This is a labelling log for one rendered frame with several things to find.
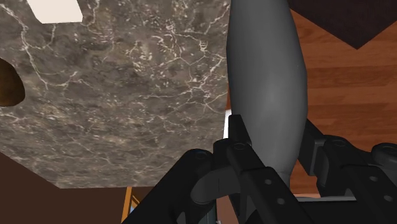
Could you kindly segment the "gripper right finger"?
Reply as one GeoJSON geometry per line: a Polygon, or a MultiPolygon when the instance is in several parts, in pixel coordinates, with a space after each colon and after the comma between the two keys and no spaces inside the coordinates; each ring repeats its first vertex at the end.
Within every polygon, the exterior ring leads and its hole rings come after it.
{"type": "Polygon", "coordinates": [[[356,206],[358,214],[351,217],[357,224],[397,224],[397,144],[363,151],[307,121],[298,160],[317,178],[325,202],[335,203],[339,211],[347,202],[356,206]]]}

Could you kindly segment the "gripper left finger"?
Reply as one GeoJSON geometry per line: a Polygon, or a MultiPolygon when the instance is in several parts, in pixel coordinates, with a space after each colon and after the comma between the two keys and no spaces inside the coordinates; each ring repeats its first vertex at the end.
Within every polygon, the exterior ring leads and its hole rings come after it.
{"type": "Polygon", "coordinates": [[[122,224],[199,224],[216,200],[239,194],[239,224],[314,224],[284,181],[251,147],[240,115],[212,152],[188,150],[122,224]]]}

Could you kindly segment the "grey vase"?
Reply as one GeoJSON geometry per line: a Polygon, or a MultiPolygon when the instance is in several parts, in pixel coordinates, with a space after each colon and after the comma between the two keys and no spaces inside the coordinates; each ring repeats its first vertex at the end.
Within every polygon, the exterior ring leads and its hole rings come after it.
{"type": "Polygon", "coordinates": [[[289,184],[308,113],[307,70],[287,0],[230,0],[226,41],[232,113],[289,184]]]}

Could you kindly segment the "dark brown rug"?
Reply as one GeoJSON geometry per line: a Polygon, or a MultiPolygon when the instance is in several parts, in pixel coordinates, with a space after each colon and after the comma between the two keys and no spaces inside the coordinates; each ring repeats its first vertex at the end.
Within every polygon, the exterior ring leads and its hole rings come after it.
{"type": "Polygon", "coordinates": [[[358,49],[397,22],[397,0],[287,0],[289,7],[358,49]]]}

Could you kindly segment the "brown round object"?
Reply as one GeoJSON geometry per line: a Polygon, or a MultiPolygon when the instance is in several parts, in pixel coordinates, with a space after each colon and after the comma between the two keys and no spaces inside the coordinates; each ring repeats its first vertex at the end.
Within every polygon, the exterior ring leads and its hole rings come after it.
{"type": "Polygon", "coordinates": [[[25,99],[24,84],[15,68],[0,58],[0,106],[16,106],[25,99]]]}

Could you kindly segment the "white flat rectangular object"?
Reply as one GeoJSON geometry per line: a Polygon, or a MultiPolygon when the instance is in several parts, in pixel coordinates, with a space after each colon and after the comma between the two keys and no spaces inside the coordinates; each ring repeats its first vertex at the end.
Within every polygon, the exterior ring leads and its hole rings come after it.
{"type": "Polygon", "coordinates": [[[77,23],[83,15],[77,0],[26,0],[42,24],[77,23]]]}

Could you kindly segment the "orange wooden frame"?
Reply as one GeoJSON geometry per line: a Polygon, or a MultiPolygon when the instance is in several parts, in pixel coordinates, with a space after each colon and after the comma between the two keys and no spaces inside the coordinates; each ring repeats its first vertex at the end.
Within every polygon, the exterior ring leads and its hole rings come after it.
{"type": "Polygon", "coordinates": [[[138,187],[126,187],[121,222],[123,222],[140,203],[141,200],[139,199],[139,194],[137,191],[138,187]]]}

